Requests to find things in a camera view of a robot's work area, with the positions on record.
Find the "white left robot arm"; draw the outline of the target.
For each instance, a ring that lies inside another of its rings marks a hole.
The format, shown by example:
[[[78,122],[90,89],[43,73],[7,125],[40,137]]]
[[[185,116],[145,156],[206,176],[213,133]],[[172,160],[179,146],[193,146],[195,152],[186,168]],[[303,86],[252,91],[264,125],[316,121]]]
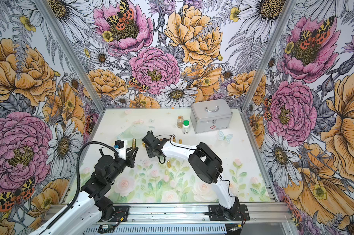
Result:
[[[138,150],[138,147],[123,147],[114,149],[114,156],[103,155],[72,201],[31,234],[81,235],[96,222],[113,219],[113,202],[105,195],[125,168],[135,166]]]

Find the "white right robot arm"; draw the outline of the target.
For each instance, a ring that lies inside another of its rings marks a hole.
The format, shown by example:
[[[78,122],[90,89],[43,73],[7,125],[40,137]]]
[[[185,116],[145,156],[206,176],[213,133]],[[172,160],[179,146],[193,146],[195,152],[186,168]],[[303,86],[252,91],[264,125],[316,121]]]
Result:
[[[171,135],[168,139],[159,139],[152,131],[148,131],[142,139],[148,157],[180,158],[188,161],[198,178],[206,184],[211,184],[218,197],[219,208],[206,214],[225,220],[245,221],[246,218],[240,211],[239,199],[231,194],[230,181],[223,175],[222,160],[219,156],[205,143],[187,146],[173,142],[172,137]]]

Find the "amber glass jar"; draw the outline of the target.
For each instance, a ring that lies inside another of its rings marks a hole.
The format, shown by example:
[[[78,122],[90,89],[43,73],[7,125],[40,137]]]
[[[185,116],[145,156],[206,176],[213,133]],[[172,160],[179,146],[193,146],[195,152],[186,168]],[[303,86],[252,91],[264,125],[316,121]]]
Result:
[[[177,127],[178,128],[183,128],[183,122],[184,122],[184,117],[183,116],[178,116],[178,118],[177,118]]]

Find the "green capped jar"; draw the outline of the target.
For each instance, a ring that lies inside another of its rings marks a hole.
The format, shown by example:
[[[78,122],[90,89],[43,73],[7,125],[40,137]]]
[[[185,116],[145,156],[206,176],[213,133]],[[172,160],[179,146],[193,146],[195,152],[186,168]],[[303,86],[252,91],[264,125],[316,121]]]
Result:
[[[190,122],[188,120],[184,120],[182,124],[183,134],[188,134],[190,132]]]

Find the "silver metal case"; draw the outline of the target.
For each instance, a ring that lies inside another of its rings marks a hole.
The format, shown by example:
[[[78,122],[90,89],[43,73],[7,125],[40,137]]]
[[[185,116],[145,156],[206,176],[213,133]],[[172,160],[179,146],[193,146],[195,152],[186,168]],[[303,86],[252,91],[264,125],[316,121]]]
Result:
[[[196,134],[227,129],[233,112],[224,99],[195,102],[190,120]]]

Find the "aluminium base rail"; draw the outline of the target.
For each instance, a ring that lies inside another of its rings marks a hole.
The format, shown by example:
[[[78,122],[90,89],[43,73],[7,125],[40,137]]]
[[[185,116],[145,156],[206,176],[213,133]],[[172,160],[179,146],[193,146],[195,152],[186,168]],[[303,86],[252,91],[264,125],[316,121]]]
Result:
[[[101,221],[95,208],[71,209],[37,235],[297,235],[286,203],[241,203],[240,218],[214,217],[217,203],[115,204],[114,215]]]

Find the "aluminium corner post left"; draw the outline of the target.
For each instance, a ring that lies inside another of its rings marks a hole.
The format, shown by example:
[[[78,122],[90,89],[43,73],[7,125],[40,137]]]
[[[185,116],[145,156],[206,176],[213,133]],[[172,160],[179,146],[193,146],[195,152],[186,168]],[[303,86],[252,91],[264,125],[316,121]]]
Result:
[[[41,12],[41,15],[44,17],[47,26],[50,26],[53,35],[55,35],[57,42],[63,49],[64,53],[66,54],[67,58],[72,64],[74,71],[81,79],[82,83],[84,84],[88,94],[92,98],[92,101],[95,103],[99,114],[103,114],[105,112],[105,106],[103,105],[101,99],[99,98],[97,92],[94,90],[92,83],[90,82],[88,75],[86,74],[80,60],[78,59],[77,55],[75,54],[64,30],[59,26],[59,22],[55,17],[51,7],[49,6],[47,1],[36,1],[35,5],[37,6],[38,10]]]

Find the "aluminium corner post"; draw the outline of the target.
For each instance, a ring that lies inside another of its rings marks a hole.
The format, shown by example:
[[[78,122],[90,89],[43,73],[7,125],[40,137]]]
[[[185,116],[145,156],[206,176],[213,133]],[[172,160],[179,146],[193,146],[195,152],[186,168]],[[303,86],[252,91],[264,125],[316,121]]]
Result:
[[[38,10],[41,12],[41,15],[44,17],[47,26],[50,26],[53,35],[55,35],[57,42],[63,49],[64,53],[66,54],[67,58],[72,64],[74,71],[81,79],[82,83],[84,84],[88,94],[92,98],[92,101],[95,103],[99,114],[103,114],[105,112],[105,106],[103,105],[101,99],[99,98],[97,92],[94,90],[92,83],[90,82],[88,75],[86,74],[80,60],[78,59],[77,55],[75,54],[64,30],[59,26],[59,22],[55,17],[51,7],[49,6],[47,1],[36,1],[35,5],[37,6]]]
[[[289,20],[290,16],[292,15],[292,12],[294,10],[296,3],[297,3],[296,0],[290,0],[290,1],[285,2],[285,5],[281,11],[278,23],[276,24],[276,28],[270,37],[269,43],[267,44],[267,47],[266,47],[266,50],[260,60],[260,64],[256,69],[256,72],[255,72],[255,75],[253,78],[253,82],[249,86],[249,90],[247,91],[247,93],[244,97],[244,101],[242,102],[241,111],[243,113],[246,112],[246,109],[249,106],[250,101],[252,100],[252,98],[255,94],[256,88],[262,80],[262,76],[263,76],[264,71],[267,67],[267,64],[272,56],[273,50],[276,47],[277,43],[279,42],[281,34],[283,33],[284,29],[287,26],[288,20]]]

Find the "aluminium corner post right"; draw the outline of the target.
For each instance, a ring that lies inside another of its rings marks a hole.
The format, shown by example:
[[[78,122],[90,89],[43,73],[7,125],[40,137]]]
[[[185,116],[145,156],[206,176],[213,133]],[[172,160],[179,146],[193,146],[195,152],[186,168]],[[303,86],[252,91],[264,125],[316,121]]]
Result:
[[[267,67],[267,64],[272,56],[273,50],[276,47],[277,43],[279,42],[281,34],[283,33],[284,29],[287,26],[288,20],[289,20],[290,16],[292,15],[292,12],[294,10],[296,3],[297,3],[296,0],[290,0],[290,1],[285,2],[285,5],[281,11],[278,23],[276,24],[276,28],[270,37],[269,43],[267,44],[267,47],[266,47],[266,50],[260,60],[260,64],[256,69],[256,72],[255,72],[255,75],[253,78],[253,82],[249,86],[249,90],[247,91],[247,93],[244,97],[244,101],[242,102],[241,111],[243,113],[246,112],[246,109],[249,106],[250,101],[252,100],[252,98],[255,94],[256,88],[262,80],[262,76],[263,76],[264,71]]]

